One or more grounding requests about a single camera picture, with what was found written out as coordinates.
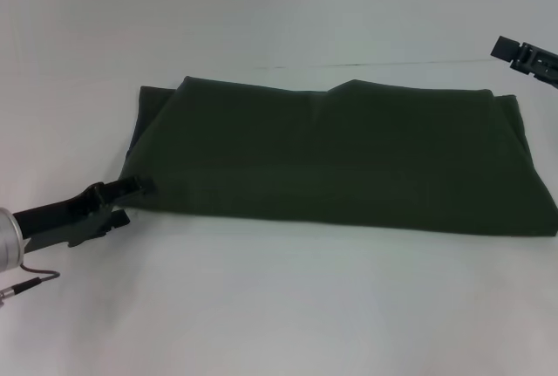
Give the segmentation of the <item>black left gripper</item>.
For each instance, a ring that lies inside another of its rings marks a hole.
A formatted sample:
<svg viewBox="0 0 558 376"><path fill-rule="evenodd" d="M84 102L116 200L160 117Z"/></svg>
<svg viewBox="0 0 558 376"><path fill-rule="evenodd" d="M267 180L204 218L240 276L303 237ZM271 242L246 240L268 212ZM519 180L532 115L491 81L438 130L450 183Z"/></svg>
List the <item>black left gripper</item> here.
<svg viewBox="0 0 558 376"><path fill-rule="evenodd" d="M154 191L151 179L131 176L93 184L66 201L17 212L14 217L23 233L24 253L60 243L76 247L122 228L130 223L128 215L124 209L109 214L109 204L123 206Z"/></svg>

